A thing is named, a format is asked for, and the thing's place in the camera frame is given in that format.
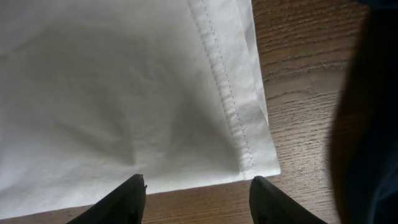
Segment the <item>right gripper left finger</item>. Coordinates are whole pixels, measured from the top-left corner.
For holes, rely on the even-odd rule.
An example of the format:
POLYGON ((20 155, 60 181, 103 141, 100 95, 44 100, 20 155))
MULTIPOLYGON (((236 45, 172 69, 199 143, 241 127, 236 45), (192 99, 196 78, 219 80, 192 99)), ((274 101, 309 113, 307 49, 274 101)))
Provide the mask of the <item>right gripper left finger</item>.
POLYGON ((141 224, 146 184, 135 174, 68 224, 141 224))

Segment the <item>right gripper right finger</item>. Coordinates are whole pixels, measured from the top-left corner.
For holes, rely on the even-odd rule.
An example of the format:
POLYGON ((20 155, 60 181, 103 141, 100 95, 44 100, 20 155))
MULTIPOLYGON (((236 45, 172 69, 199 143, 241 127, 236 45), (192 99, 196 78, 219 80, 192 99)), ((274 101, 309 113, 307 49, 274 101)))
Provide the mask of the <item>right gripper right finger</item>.
POLYGON ((249 207, 254 224, 326 224, 262 176, 251 182, 249 207))

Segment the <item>white t-shirt with robot print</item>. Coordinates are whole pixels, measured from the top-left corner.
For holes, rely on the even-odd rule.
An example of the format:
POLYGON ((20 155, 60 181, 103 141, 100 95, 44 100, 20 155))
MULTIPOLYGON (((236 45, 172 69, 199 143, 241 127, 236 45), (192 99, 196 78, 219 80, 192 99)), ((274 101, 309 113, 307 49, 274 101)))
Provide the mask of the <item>white t-shirt with robot print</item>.
POLYGON ((1 2, 1 218, 280 174, 248 0, 1 2))

